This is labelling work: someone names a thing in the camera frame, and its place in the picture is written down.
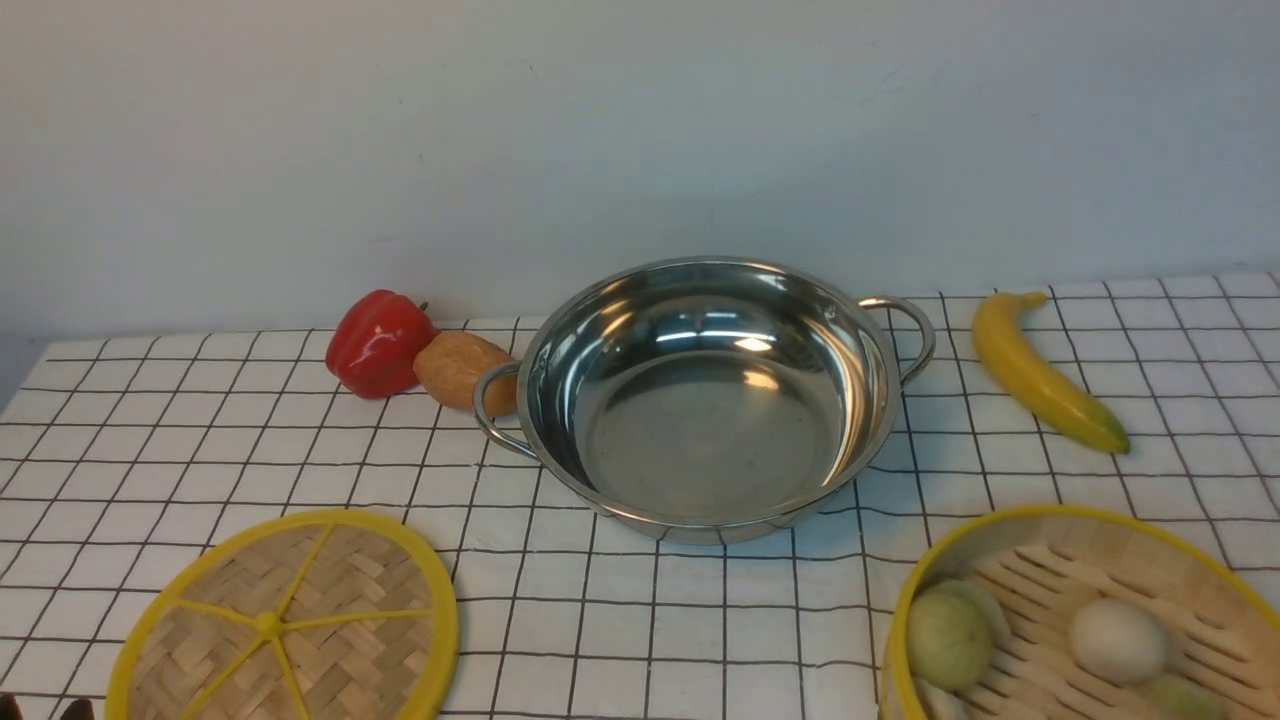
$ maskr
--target pot handle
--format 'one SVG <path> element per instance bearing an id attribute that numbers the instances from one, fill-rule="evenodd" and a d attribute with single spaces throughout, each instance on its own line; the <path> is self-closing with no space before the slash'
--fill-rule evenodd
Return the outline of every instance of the pot handle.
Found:
<path id="1" fill-rule="evenodd" d="M 882 295 L 879 297 L 864 297 L 858 301 L 859 307 L 864 310 L 870 310 L 874 307 L 887 307 L 890 310 L 899 310 L 906 313 L 915 324 L 920 327 L 920 354 L 915 356 L 911 365 L 902 373 L 902 387 L 915 379 L 915 375 L 920 374 L 920 370 L 933 360 L 933 351 L 937 348 L 937 338 L 933 332 L 933 323 L 929 322 L 929 316 L 920 310 L 918 305 L 909 300 L 902 300 L 901 297 L 895 297 L 892 295 Z"/>
<path id="2" fill-rule="evenodd" d="M 489 389 L 489 383 L 503 375 L 515 375 L 518 372 L 520 372 L 520 363 L 516 361 L 516 363 L 504 363 L 502 365 L 497 365 L 494 368 L 490 368 L 485 374 L 480 375 L 480 379 L 476 380 L 476 389 L 471 393 L 471 407 L 472 407 L 471 411 L 475 414 L 476 423 L 480 424 L 480 429 L 484 430 L 486 436 L 489 436 L 489 439 L 512 452 L 516 452 L 518 455 L 527 455 L 529 457 L 538 460 L 538 454 L 534 452 L 534 448 L 530 447 L 527 442 L 517 439 L 502 432 L 502 429 L 498 428 L 498 425 L 494 424 L 493 419 L 489 418 L 489 415 L 485 414 L 484 411 L 484 392 Z"/>

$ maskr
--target yellow plastic frame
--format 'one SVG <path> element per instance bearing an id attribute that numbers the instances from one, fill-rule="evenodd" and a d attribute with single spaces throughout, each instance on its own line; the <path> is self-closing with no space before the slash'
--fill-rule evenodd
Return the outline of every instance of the yellow plastic frame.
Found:
<path id="1" fill-rule="evenodd" d="M 1221 562 L 1208 556 L 1203 550 L 1196 547 L 1194 544 L 1184 541 L 1183 538 L 1162 530 L 1155 525 L 1148 525 L 1142 520 L 1135 520 L 1128 515 L 1117 515 L 1106 510 L 1098 510 L 1096 507 L 1084 507 L 1078 505 L 1028 505 L 1023 507 L 1011 507 L 1009 510 L 997 510 L 988 515 L 983 515 L 975 520 L 965 523 L 959 528 L 951 530 L 947 537 L 941 542 L 929 548 L 928 552 L 920 557 L 915 568 L 911 569 L 911 574 L 908 575 L 906 583 L 902 585 L 901 593 L 897 596 L 897 605 L 893 606 L 893 621 L 890 625 L 888 632 L 888 661 L 886 671 L 882 673 L 881 680 L 881 707 L 886 705 L 886 698 L 892 694 L 896 696 L 899 707 L 902 708 L 908 720 L 927 720 L 924 708 L 920 706 L 920 700 L 915 696 L 915 687 L 911 683 L 911 673 L 906 662 L 906 612 L 911 606 L 911 598 L 915 597 L 915 592 L 920 585 L 920 580 L 928 571 L 933 561 L 938 559 L 943 552 L 946 552 L 951 546 L 954 546 L 960 538 L 986 528 L 987 525 L 993 525 L 996 523 L 1002 523 L 1005 520 L 1014 520 L 1019 518 L 1033 518 L 1038 515 L 1069 515 L 1075 518 L 1092 518 L 1094 520 L 1103 520 L 1107 523 L 1115 523 L 1117 525 L 1124 525 L 1130 530 L 1151 536 L 1166 544 L 1172 546 L 1176 550 L 1194 557 L 1201 565 L 1208 568 L 1224 580 L 1228 582 L 1236 592 L 1243 596 L 1249 605 L 1262 614 L 1272 626 L 1280 632 L 1280 615 L 1276 615 L 1274 610 L 1267 605 L 1262 597 L 1253 591 L 1244 580 L 1242 580 L 1235 573 L 1231 573 Z"/>
<path id="2" fill-rule="evenodd" d="M 435 555 L 435 551 L 431 550 L 431 546 L 429 546 L 426 541 L 424 541 L 413 530 L 406 528 L 396 520 L 392 520 L 390 518 L 362 510 L 317 510 L 312 512 L 285 515 L 284 518 L 270 520 L 238 533 L 206 552 L 179 573 L 178 577 L 174 578 L 159 596 L 156 596 L 151 605 L 147 606 L 137 625 L 134 625 L 133 630 L 129 632 L 129 637 L 124 642 L 124 647 L 120 650 L 120 656 L 115 661 L 115 667 L 111 670 L 111 682 L 108 687 L 105 708 L 106 720 L 128 720 L 129 688 L 133 682 L 133 670 L 142 655 L 142 647 L 166 610 L 173 606 L 198 606 L 198 603 L 189 603 L 180 600 L 182 593 L 186 592 L 192 582 L 248 544 L 284 530 L 292 530 L 307 525 L 328 525 L 328 530 L 321 541 L 316 543 L 312 553 L 298 569 L 293 585 L 289 588 L 287 597 L 282 600 L 282 609 L 287 607 L 288 601 L 292 600 L 298 583 L 306 574 L 307 569 L 310 569 L 311 562 L 319 553 L 324 539 L 328 539 L 329 533 L 339 525 L 360 528 L 383 536 L 404 548 L 410 557 L 417 562 L 419 569 L 422 571 L 422 578 L 426 580 L 428 588 L 431 593 L 431 609 L 429 611 L 370 612 L 361 614 L 358 616 L 343 616 L 342 620 L 335 621 L 353 621 L 360 619 L 396 618 L 406 615 L 431 615 L 435 620 L 435 628 L 431 635 L 431 647 L 426 659 L 426 667 L 424 667 L 417 685 L 413 688 L 410 698 L 404 702 L 404 707 L 401 710 L 398 717 L 399 720 L 422 720 L 436 717 L 440 712 L 440 707 L 444 705 L 445 697 L 448 696 L 449 685 L 453 683 L 453 671 L 457 666 L 458 659 L 457 597 L 453 593 L 453 583 L 449 580 L 449 574 L 444 569 L 444 564 L 440 562 L 440 559 Z M 197 609 L 214 612 L 211 607 L 214 606 L 198 606 Z M 241 623 L 244 620 L 250 620 L 252 623 L 255 620 L 242 618 L 229 610 L 225 611 L 224 616 Z M 301 702 L 302 696 L 296 680 L 293 679 L 292 669 L 285 661 L 283 646 L 275 637 L 280 632 L 279 624 L 276 624 L 275 635 L 271 634 L 270 629 L 264 629 L 261 624 L 257 625 L 257 628 L 265 635 L 270 637 L 265 637 L 265 639 L 260 638 L 252 643 L 250 650 L 243 652 L 237 661 L 227 671 L 224 671 L 224 676 L 215 679 L 215 683 L 220 684 L 220 680 L 225 680 L 227 676 L 230 676 L 232 671 L 234 671 L 241 662 L 247 660 L 252 652 L 256 652 L 264 644 L 269 643 L 274 647 L 276 659 L 282 662 L 282 666 L 285 670 L 285 683 L 289 685 L 291 694 L 293 694 L 294 701 L 298 703 L 298 711 L 302 712 L 302 720 L 310 720 L 310 714 L 306 712 L 306 706 Z M 284 630 L 288 629 L 289 625 L 285 625 Z M 191 716 L 193 712 L 198 711 L 204 705 L 201 701 L 207 701 L 207 694 L 206 689 L 205 693 L 193 698 L 192 706 L 188 707 L 186 715 Z"/>

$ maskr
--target yellow rim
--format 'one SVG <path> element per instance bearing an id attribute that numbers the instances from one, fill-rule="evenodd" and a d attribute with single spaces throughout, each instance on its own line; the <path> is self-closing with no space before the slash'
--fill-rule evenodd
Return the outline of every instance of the yellow rim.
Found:
<path id="1" fill-rule="evenodd" d="M 915 697 L 915 688 L 911 684 L 911 674 L 906 664 L 906 612 L 911 606 L 911 598 L 915 597 L 915 591 L 920 584 L 920 578 L 924 573 L 933 565 L 940 555 L 947 551 L 948 547 L 956 543 L 964 536 L 979 530 L 987 525 L 1001 523 L 1005 520 L 1011 520 L 1016 518 L 1030 518 L 1036 515 L 1073 515 L 1076 518 L 1092 518 L 1096 520 L 1105 520 L 1108 523 L 1115 523 L 1117 525 L 1124 525 L 1130 530 L 1139 532 L 1151 536 L 1158 541 L 1164 541 L 1167 544 L 1190 555 L 1199 561 L 1201 565 L 1208 568 L 1224 580 L 1226 580 L 1236 592 L 1239 592 L 1249 605 L 1262 614 L 1263 618 L 1271 623 L 1277 630 L 1280 630 L 1280 615 L 1276 615 L 1274 610 L 1262 600 L 1258 593 L 1253 592 L 1244 580 L 1242 580 L 1235 573 L 1231 573 L 1221 562 L 1213 560 L 1203 550 L 1196 547 L 1194 544 L 1184 541 L 1183 538 L 1162 530 L 1155 525 L 1148 525 L 1142 520 L 1135 520 L 1126 515 L 1117 515 L 1115 512 L 1108 512 L 1106 510 L 1098 510 L 1096 507 L 1083 507 L 1075 505 L 1028 505 L 1024 507 L 1012 507 L 1009 510 L 997 510 L 982 518 L 977 518 L 964 525 L 960 525 L 955 530 L 951 530 L 947 537 L 941 542 L 929 548 L 928 552 L 920 557 L 920 561 L 915 564 L 911 569 L 911 574 L 908 575 L 906 583 L 902 585 L 902 592 L 897 596 L 897 605 L 893 607 L 893 621 L 890 624 L 888 632 L 888 669 L 890 675 L 892 675 L 892 689 L 895 696 L 902 705 L 908 717 L 923 719 L 924 708 L 920 706 L 919 698 Z M 886 692 L 888 687 L 881 688 L 881 705 L 883 706 L 886 701 Z"/>
<path id="2" fill-rule="evenodd" d="M 307 559 L 302 562 L 302 566 L 298 568 L 298 573 L 294 577 L 292 585 L 284 593 L 284 597 L 280 598 L 278 612 L 274 615 L 265 614 L 270 615 L 270 618 L 247 618 L 225 607 L 182 600 L 183 592 L 186 592 L 191 583 L 216 566 L 219 562 L 227 560 L 230 555 L 276 533 L 306 525 L 328 525 L 328 528 L 320 541 L 316 542 L 311 555 L 307 556 Z M 320 553 L 320 548 L 329 538 L 329 534 L 339 525 L 360 528 L 362 530 L 376 533 L 404 548 L 410 557 L 417 562 L 419 570 L 421 570 L 422 577 L 426 579 L 428 588 L 431 592 L 431 607 L 429 610 L 362 612 L 356 615 L 319 618 L 315 620 L 280 624 L 278 618 L 284 616 L 284 611 L 293 600 L 293 593 L 301 584 L 302 578 L 306 575 L 311 564 Z M 142 618 L 129 633 L 129 638 L 124 642 L 124 647 L 120 650 L 120 656 L 115 661 L 115 667 L 111 671 L 111 682 L 108 688 L 106 720 L 128 720 L 129 688 L 133 683 L 133 670 L 142 655 L 142 647 L 146 643 L 147 637 L 151 634 L 151 630 L 155 629 L 155 625 L 160 620 L 161 615 L 164 615 L 164 612 L 170 607 L 187 607 L 200 612 L 209 612 L 233 623 L 256 626 L 260 630 L 259 639 L 251 643 L 248 648 L 246 648 L 230 666 L 215 678 L 207 688 L 192 698 L 192 703 L 187 708 L 184 717 L 195 716 L 204 707 L 205 702 L 207 702 L 209 697 L 211 697 L 218 689 L 218 687 L 230 678 L 232 674 L 246 660 L 248 660 L 250 656 L 257 652 L 257 650 L 264 644 L 270 644 L 276 661 L 280 664 L 280 669 L 284 671 L 284 680 L 289 689 L 289 694 L 293 697 L 297 706 L 300 717 L 302 720 L 307 720 L 310 714 L 306 710 L 302 691 L 298 688 L 297 680 L 293 675 L 293 669 L 291 667 L 288 657 L 284 652 L 284 644 L 279 639 L 279 634 L 288 630 L 300 630 L 321 624 L 422 615 L 433 616 L 435 629 L 431 634 L 431 648 L 426 659 L 426 667 L 422 669 L 422 675 L 419 678 L 417 685 L 413 688 L 413 693 L 404 702 L 404 707 L 401 710 L 401 720 L 435 717 L 440 711 L 440 706 L 444 705 L 449 684 L 453 682 L 453 670 L 458 657 L 458 606 L 457 598 L 453 594 L 453 583 L 449 580 L 449 574 L 444 569 L 444 564 L 440 562 L 440 559 L 435 555 L 435 551 L 431 550 L 431 546 L 426 544 L 426 541 L 419 537 L 417 533 L 389 518 L 375 515 L 372 512 L 361 510 L 317 510 L 315 512 L 287 515 L 278 520 L 262 523 L 261 525 L 250 528 L 229 538 L 188 565 L 187 569 L 179 573 L 178 577 L 174 578 L 173 582 L 169 583 L 169 585 L 165 587 L 165 589 L 161 591 L 154 601 L 151 601 L 151 605 L 142 614 Z"/>

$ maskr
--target red bell pepper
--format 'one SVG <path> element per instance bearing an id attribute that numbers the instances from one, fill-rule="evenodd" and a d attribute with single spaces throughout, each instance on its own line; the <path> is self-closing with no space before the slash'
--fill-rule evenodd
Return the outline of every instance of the red bell pepper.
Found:
<path id="1" fill-rule="evenodd" d="M 370 292 L 338 323 L 324 356 L 325 368 L 366 400 L 413 387 L 413 357 L 440 334 L 425 309 L 389 290 Z"/>

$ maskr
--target banana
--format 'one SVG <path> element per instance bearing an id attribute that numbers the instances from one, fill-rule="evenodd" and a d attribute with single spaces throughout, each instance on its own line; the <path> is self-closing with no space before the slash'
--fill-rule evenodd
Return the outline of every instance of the banana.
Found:
<path id="1" fill-rule="evenodd" d="M 973 345 L 1000 387 L 1042 421 L 1102 452 L 1129 452 L 1129 434 L 1096 397 L 1075 386 L 1044 361 L 1023 336 L 1023 313 L 1041 307 L 1043 292 L 997 292 L 982 301 L 973 316 Z"/>

